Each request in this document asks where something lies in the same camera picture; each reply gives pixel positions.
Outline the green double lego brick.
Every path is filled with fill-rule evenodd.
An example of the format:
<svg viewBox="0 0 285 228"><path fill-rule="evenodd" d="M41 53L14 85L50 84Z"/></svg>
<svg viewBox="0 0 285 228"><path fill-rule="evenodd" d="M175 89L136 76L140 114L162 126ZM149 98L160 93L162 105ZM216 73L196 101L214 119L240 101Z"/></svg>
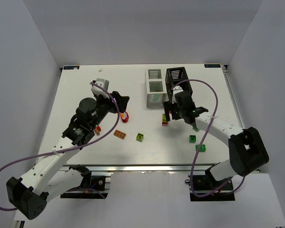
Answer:
<svg viewBox="0 0 285 228"><path fill-rule="evenodd" d="M196 151L205 152L206 149L207 149L207 148L206 148L206 145L205 145L205 144L201 144L201 145L196 144L196 145L195 145L195 150L196 150Z"/></svg>

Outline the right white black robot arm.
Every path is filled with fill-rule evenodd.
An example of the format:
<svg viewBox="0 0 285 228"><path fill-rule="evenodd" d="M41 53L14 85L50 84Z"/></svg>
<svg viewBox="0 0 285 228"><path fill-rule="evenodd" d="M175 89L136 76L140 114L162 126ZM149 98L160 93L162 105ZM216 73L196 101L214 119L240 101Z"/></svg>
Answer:
<svg viewBox="0 0 285 228"><path fill-rule="evenodd" d="M196 107L191 93L180 90L168 96L163 106L170 120L185 123L211 134L228 147L229 158L205 171L206 183L214 188L235 175L245 177L269 162L269 156L258 130L233 126L215 118L208 109Z"/></svg>

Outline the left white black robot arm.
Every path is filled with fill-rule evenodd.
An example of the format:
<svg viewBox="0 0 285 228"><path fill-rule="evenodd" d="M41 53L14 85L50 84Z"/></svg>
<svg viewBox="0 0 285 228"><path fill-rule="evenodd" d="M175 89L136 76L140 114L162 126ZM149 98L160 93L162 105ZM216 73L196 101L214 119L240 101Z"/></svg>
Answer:
<svg viewBox="0 0 285 228"><path fill-rule="evenodd" d="M7 181L10 203L29 220L35 219L48 202L73 188L87 188L91 184L91 172L82 165L71 166L63 177L52 178L66 162L79 153L95 135L95 128L108 113L124 112L130 98L117 91L101 93L79 102L76 113L63 131L51 155L45 155L33 168L19 178Z"/></svg>

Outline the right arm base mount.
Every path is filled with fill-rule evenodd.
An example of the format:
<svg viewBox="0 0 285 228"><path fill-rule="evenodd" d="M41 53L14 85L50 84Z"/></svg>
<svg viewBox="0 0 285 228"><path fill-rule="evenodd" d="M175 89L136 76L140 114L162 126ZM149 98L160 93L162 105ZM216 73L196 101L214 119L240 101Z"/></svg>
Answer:
<svg viewBox="0 0 285 228"><path fill-rule="evenodd" d="M203 195L218 188L225 181L226 179L214 183L211 182L210 180L207 180L206 175L193 175L193 188L196 194ZM184 183L189 186L191 202L235 201L234 193L229 193L234 189L231 180L229 180L228 183L224 185L222 188L218 189L217 191L206 197L197 197L193 194L190 186L190 177L188 177L184 181Z"/></svg>

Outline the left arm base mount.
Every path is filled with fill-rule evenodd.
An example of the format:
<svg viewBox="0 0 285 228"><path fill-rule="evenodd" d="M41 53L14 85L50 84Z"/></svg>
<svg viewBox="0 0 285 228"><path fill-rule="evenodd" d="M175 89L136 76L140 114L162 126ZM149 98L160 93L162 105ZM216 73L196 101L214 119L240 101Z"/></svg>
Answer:
<svg viewBox="0 0 285 228"><path fill-rule="evenodd" d="M110 174L92 174L90 181L60 195L61 199L104 200L108 196L111 184Z"/></svg>

